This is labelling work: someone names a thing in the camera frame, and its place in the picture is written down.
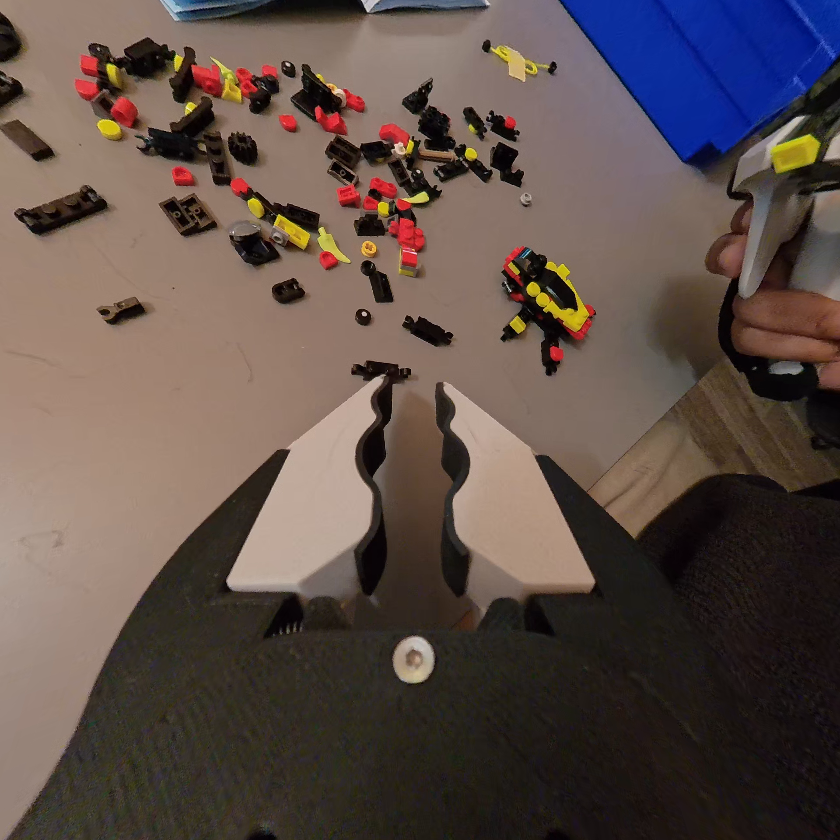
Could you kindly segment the partly built lego model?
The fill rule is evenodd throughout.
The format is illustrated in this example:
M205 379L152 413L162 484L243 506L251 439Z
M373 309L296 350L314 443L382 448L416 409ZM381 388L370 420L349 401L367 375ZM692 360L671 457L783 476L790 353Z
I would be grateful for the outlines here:
M569 341L581 342L592 327L595 310L585 304L571 282L565 264L557 264L532 248L515 248L505 258L501 287L518 305L518 313L503 328L502 342L517 339L530 324L542 331L541 364L555 375Z

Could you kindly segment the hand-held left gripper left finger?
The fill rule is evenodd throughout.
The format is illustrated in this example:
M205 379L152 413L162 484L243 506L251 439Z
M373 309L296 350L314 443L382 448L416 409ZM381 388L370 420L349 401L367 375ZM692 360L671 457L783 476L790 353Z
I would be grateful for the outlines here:
M387 545L376 470L392 381L379 375L283 451L285 459L229 572L232 592L347 602L379 584Z

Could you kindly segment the blue plastic bin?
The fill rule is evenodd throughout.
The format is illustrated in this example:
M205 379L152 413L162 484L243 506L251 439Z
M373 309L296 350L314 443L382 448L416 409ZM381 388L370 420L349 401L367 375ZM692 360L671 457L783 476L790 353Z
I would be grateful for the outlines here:
M564 1L685 163L761 130L838 59L836 1Z

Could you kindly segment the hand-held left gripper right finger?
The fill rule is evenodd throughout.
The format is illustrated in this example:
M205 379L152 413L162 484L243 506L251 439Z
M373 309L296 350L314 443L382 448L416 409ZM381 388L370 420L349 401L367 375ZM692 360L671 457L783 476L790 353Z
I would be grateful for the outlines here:
M533 450L461 391L435 388L444 582L479 614L499 599L589 595L595 577Z

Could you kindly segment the person's right hand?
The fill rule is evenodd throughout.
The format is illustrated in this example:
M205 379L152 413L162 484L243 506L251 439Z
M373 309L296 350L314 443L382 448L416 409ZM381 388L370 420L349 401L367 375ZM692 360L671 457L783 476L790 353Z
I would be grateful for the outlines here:
M744 355L814 364L820 388L838 392L838 301L789 288L803 237L799 232L782 244L750 298L736 297L731 343Z

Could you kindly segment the small yellow lego tile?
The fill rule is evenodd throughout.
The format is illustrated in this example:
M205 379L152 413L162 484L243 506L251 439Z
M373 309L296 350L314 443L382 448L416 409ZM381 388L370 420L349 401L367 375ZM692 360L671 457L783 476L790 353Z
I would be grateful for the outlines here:
M783 174L813 165L820 159L821 148L821 141L811 133L777 143L770 151L773 170Z

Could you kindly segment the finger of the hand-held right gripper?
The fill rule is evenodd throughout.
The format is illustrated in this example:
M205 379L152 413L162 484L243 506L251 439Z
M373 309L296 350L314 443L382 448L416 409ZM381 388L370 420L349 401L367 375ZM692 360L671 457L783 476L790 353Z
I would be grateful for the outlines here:
M728 196L739 202L810 202L811 195L798 194L803 169L783 174L774 172L770 151L776 144L809 133L808 117L792 117L745 151L738 160L728 184Z
M815 161L805 166L803 174L799 176L798 194L812 195L816 193L830 193L839 190L839 127L831 127L826 137L817 136L816 131L799 132L795 136L800 138L812 137L820 141L820 148L815 153Z

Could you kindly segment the lego instruction booklet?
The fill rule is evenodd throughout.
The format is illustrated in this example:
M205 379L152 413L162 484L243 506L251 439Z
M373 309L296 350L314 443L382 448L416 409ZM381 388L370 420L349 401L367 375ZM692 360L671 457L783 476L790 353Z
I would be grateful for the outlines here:
M161 1L168 14L177 22L197 22L218 18L231 18L255 12L275 1ZM359 1L357 4L367 14L391 11L455 11L484 9L489 1Z

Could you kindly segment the scattered loose lego pieces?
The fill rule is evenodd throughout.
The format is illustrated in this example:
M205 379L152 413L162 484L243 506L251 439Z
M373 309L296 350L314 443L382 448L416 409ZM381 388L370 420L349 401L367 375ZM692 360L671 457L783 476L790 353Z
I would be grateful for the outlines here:
M139 124L139 110L123 92L126 77L153 78L159 72L171 70L167 83L174 102L184 107L183 115L170 122L168 129L147 127L145 134L135 134L138 151L181 165L205 161L212 183L229 187L232 194L245 202L255 221L235 222L227 236L237 256L248 266L268 265L280 257L278 248L289 245L307 251L312 233L317 233L318 261L322 268L330 270L348 265L350 258L321 225L319 213L294 203L272 202L244 178L234 178L231 159L242 165L255 165L258 161L259 149L252 135L234 131L225 138L221 132L210 130L216 118L216 100L244 103L249 112L260 114L280 93L280 75L292 80L298 78L296 65L284 59L279 68L263 65L260 73L255 73L246 67L228 68L214 57L210 60L211 66L200 66L193 47L185 46L178 52L150 37L126 46L121 55L115 55L107 45L90 43L87 53L79 59L84 78L74 80L75 90L98 118L101 137L121 141L123 130L133 130ZM432 78L408 93L401 103L418 117L417 131L422 142L397 123L387 122L380 127L378 140L360 145L347 140L348 126L343 113L346 110L364 113L362 97L326 81L309 64L301 65L299 78L301 89L290 97L290 105L331 135L325 149L327 172L340 184L336 189L339 205L363 211L353 221L353 230L363 237L360 252L367 259L362 261L360 271L369 279L377 303L393 302L393 294L387 275L371 259L377 254L373 237L395 238L400 276L416 277L421 269L419 254L425 247L426 237L414 208L433 202L442 192L427 179L417 165L418 159L437 163L434 177L441 183L466 172L487 183L494 171L503 182L514 186L522 183L523 172L514 166L518 152L509 145L498 142L490 151L490 167L487 167L478 160L474 148L456 144L450 132L450 118L429 103L434 88ZM468 130L479 140L485 138L488 129L509 141L515 141L520 134L516 120L509 115L490 110L482 117L474 108L465 107L463 117ZM2 122L2 135L33 161L46 161L55 156L53 148L19 119ZM393 180L372 177L367 193L362 195L355 171L362 160L369 165L386 164ZM47 235L104 212L108 206L98 190L83 185L67 196L19 208L14 215L32 234ZM159 203L159 208L184 238L217 228L216 219L194 193L168 197ZM520 248L507 257L508 265L503 273L508 279L502 286L512 301L526 300L522 289L528 283L520 274L529 271L533 275L534 270L545 265L544 257L529 256L530 253L528 248ZM539 296L539 290L539 283L531 281L528 294Z

